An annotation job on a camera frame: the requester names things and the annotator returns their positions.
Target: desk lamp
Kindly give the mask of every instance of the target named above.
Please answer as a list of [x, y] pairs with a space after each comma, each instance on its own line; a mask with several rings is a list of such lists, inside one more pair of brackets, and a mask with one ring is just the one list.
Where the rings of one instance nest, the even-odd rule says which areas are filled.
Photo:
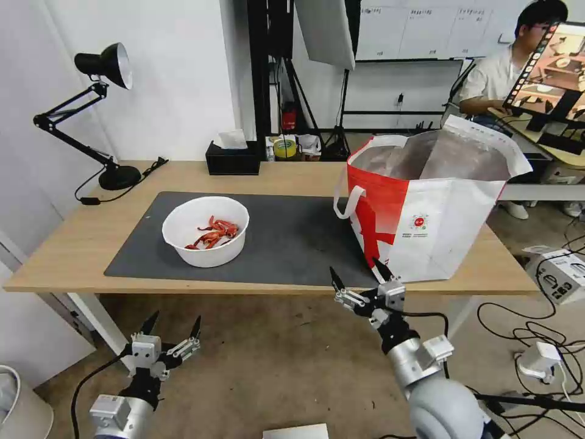
[[[99, 176], [99, 185], [103, 189], [120, 190], [133, 187], [141, 179], [140, 171], [132, 166], [120, 166], [114, 162], [114, 158], [110, 154], [84, 145], [57, 129], [57, 125], [61, 122], [91, 107], [96, 102], [105, 99], [108, 84], [102, 81], [102, 76], [105, 76], [119, 87], [126, 88], [127, 90], [132, 88], [132, 69], [130, 68], [126, 49], [122, 43], [115, 43], [106, 47], [99, 55], [78, 53], [75, 55], [74, 62], [77, 69], [81, 73], [88, 75], [94, 83], [87, 90], [73, 96], [57, 107], [50, 109], [46, 113], [36, 115], [33, 118], [33, 122], [41, 130], [63, 140], [76, 150], [81, 151], [85, 155], [89, 155], [92, 159], [103, 164], [105, 172]], [[77, 108], [63, 109], [90, 93], [96, 93], [97, 97]]]

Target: wooden table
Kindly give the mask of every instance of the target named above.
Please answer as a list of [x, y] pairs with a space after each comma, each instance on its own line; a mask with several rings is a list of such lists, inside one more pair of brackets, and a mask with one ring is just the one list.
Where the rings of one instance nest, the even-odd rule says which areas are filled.
[[[145, 169], [150, 162], [128, 164]], [[210, 176], [205, 162], [169, 162], [118, 201], [80, 206], [4, 289], [68, 294], [116, 353], [121, 351], [126, 338], [95, 293], [321, 294], [333, 297], [332, 289], [323, 286], [106, 277], [104, 270], [161, 191], [332, 196], [344, 167], [345, 163], [267, 162], [261, 164], [259, 176]], [[96, 190], [96, 194], [112, 195], [101, 190]], [[537, 292], [535, 284], [487, 226], [481, 230], [452, 279], [411, 283], [407, 290], [409, 294], [464, 298], [455, 307], [455, 320], [465, 317], [462, 311], [468, 311], [474, 295]], [[456, 329], [458, 322], [453, 322], [452, 327]]]

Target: gray desk mat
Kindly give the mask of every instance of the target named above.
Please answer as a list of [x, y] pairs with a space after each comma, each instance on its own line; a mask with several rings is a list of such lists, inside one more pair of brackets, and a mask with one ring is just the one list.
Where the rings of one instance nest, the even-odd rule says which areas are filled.
[[[180, 204], [225, 195], [246, 206], [250, 223], [236, 259], [212, 268], [185, 263], [163, 240], [161, 227]], [[331, 285], [329, 266], [351, 287], [373, 288], [376, 279], [349, 220], [333, 212], [331, 197], [161, 192], [122, 245], [106, 276], [212, 280], [255, 284]]]

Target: black hair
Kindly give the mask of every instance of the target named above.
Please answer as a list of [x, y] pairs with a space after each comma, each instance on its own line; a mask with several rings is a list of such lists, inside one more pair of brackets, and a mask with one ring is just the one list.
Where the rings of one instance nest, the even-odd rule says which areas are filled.
[[536, 24], [550, 24], [555, 21], [567, 21], [569, 10], [562, 0], [536, 0], [526, 6], [518, 17], [516, 38], [520, 35], [520, 28], [528, 26], [532, 29]]

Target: shopping bag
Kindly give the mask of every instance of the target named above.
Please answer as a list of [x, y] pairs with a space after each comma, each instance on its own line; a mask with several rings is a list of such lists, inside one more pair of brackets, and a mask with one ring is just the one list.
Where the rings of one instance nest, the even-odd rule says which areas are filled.
[[[473, 245], [506, 181], [532, 167], [506, 135], [450, 116], [443, 129], [372, 137], [347, 160], [333, 209], [373, 258], [402, 282], [449, 279]], [[349, 198], [339, 209], [347, 173]]]

